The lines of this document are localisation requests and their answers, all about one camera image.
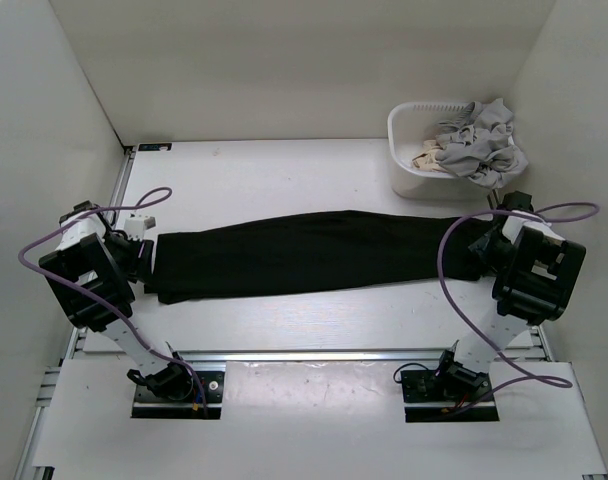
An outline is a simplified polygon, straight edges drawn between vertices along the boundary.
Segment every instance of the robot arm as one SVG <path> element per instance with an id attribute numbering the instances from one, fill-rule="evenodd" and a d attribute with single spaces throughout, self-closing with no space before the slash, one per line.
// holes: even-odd
<path id="1" fill-rule="evenodd" d="M 130 304 L 135 296 L 128 282 L 145 280 L 150 275 L 153 241 L 143 237 L 148 228 L 155 226 L 155 219 L 131 215 L 124 230 L 113 230 L 99 213 L 79 219 L 95 208 L 96 205 L 85 202 L 60 218 L 60 225 L 70 228 L 56 250 L 40 258 L 39 265 L 99 295 L 130 318 L 133 315 Z M 110 338 L 136 362 L 138 370 L 128 373 L 133 382 L 171 400 L 182 400 L 187 392 L 192 392 L 190 374 L 180 365 L 153 355 L 150 348 L 142 345 L 151 344 L 140 332 L 134 333 L 122 319 L 79 292 L 47 280 L 73 325 L 88 327 Z M 136 335 L 144 341 L 138 341 Z M 157 352 L 178 358 L 166 345 L 154 347 Z"/>
<path id="2" fill-rule="evenodd" d="M 501 209 L 518 211 L 533 220 L 497 216 L 487 234 L 471 246 L 496 272 L 492 297 L 496 307 L 476 322 L 494 345 L 471 331 L 446 350 L 433 381 L 416 385 L 444 400 L 480 397 L 488 391 L 488 372 L 498 351 L 520 333 L 564 312 L 584 261 L 586 249 L 565 240 L 532 214 L 531 196 L 505 196 Z"/>

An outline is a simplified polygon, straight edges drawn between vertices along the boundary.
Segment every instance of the black cloth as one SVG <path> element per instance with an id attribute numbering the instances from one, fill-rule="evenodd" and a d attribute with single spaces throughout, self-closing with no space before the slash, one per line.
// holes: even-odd
<path id="1" fill-rule="evenodd" d="M 440 239 L 455 220 L 344 211 L 162 234 L 146 291 L 171 304 L 436 278 Z M 468 246 L 489 228 L 469 220 L 451 235 L 448 277 L 480 278 L 486 269 Z"/>

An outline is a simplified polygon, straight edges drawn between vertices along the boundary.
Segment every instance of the white table surface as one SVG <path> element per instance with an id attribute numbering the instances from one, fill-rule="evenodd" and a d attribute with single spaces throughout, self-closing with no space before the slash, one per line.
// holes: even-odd
<path id="1" fill-rule="evenodd" d="M 406 424 L 385 362 L 229 363 L 218 421 L 131 419 L 127 358 L 68 360 L 34 464 L 53 480 L 581 480 L 605 473 L 577 388 L 497 394 L 499 422 Z M 524 363 L 575 382 L 563 363 Z M 496 363 L 491 381 L 514 378 Z"/>
<path id="2" fill-rule="evenodd" d="M 483 210 L 475 203 L 419 202 L 390 188 L 386 140 L 297 140 L 174 143 L 166 152 L 138 152 L 124 205 L 158 186 L 173 196 L 147 213 L 147 233 L 202 231 L 264 218 L 333 210 L 427 217 Z M 491 279 L 450 281 L 473 318 L 494 305 Z M 362 289 L 161 305 L 136 289 L 134 320 L 150 338 L 182 351 L 285 351 L 445 348 L 467 327 L 436 281 Z M 512 346 L 529 347 L 528 333 Z M 90 333 L 85 352 L 115 352 Z"/>

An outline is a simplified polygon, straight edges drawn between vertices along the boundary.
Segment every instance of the white laundry basket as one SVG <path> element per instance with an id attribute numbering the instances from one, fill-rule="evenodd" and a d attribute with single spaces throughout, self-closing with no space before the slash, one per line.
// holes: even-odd
<path id="1" fill-rule="evenodd" d="M 410 102 L 398 105 L 388 116 L 389 177 L 400 196 L 425 200 L 474 200 L 489 191 L 450 173 L 424 172 L 413 167 L 424 140 L 437 135 L 440 120 L 457 116 L 467 103 Z"/>

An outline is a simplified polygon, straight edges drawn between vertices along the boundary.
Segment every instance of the gray cloth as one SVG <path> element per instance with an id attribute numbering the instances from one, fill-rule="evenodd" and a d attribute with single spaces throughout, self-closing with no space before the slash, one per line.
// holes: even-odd
<path id="1" fill-rule="evenodd" d="M 526 157 L 509 143 L 513 112 L 498 98 L 488 105 L 473 102 L 453 120 L 440 122 L 435 137 L 442 148 L 437 163 L 458 177 L 486 188 L 502 188 L 524 171 Z"/>

